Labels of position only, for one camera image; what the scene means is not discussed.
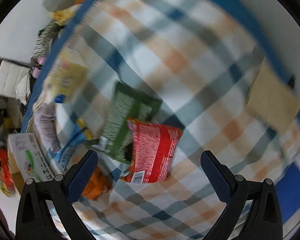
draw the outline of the floor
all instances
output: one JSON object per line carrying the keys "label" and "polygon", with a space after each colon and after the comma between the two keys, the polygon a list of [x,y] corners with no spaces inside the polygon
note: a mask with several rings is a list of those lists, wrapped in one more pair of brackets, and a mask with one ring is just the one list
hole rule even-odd
{"label": "floor", "polygon": [[[19,111],[19,105],[17,100],[13,98],[8,99],[7,112],[12,119],[15,128],[20,128],[22,124],[22,115]],[[6,196],[0,190],[0,208],[7,220],[9,230],[12,233],[16,231],[16,219],[19,206],[20,195],[16,193],[10,197]]]}

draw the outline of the blue package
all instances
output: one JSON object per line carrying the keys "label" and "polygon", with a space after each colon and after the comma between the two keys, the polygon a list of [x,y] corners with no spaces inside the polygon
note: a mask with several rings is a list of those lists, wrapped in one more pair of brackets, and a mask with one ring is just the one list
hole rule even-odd
{"label": "blue package", "polygon": [[300,170],[293,163],[284,177],[275,185],[281,209],[282,223],[300,208]]}
{"label": "blue package", "polygon": [[62,171],[66,170],[75,148],[87,140],[83,133],[85,129],[86,127],[80,129],[79,126],[75,124],[70,135],[70,140],[61,148],[61,150],[56,153],[51,151],[49,152],[50,156],[53,156],[54,162],[61,168]]}

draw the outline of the white cardboard box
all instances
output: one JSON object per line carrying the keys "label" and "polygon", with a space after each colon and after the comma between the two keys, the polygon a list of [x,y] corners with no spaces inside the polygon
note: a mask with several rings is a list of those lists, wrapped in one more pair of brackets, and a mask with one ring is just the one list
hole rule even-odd
{"label": "white cardboard box", "polygon": [[8,136],[9,155],[12,154],[24,181],[48,181],[54,175],[47,164],[34,133],[15,133]]}

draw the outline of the orange snack bag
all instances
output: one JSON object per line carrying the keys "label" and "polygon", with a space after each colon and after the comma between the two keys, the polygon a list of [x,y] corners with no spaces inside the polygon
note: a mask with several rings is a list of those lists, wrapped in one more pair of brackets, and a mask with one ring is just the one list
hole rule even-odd
{"label": "orange snack bag", "polygon": [[98,201],[98,197],[107,193],[112,189],[112,185],[108,179],[102,175],[101,170],[97,167],[88,181],[86,187],[82,192],[82,196],[89,198],[94,201]]}
{"label": "orange snack bag", "polygon": [[172,155],[183,131],[164,124],[128,119],[133,133],[133,160],[129,174],[122,177],[131,183],[165,181]]}

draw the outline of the red snack bag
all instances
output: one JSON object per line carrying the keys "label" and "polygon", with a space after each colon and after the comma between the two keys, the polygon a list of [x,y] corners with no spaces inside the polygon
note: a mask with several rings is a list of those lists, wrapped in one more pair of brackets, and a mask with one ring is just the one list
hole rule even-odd
{"label": "red snack bag", "polygon": [[14,183],[8,167],[8,153],[6,149],[0,149],[1,180],[5,186],[3,191],[6,195],[11,195],[14,190]]}
{"label": "red snack bag", "polygon": [[131,183],[165,181],[172,155],[183,131],[164,124],[128,119],[133,133],[133,160],[129,174],[122,179]]}

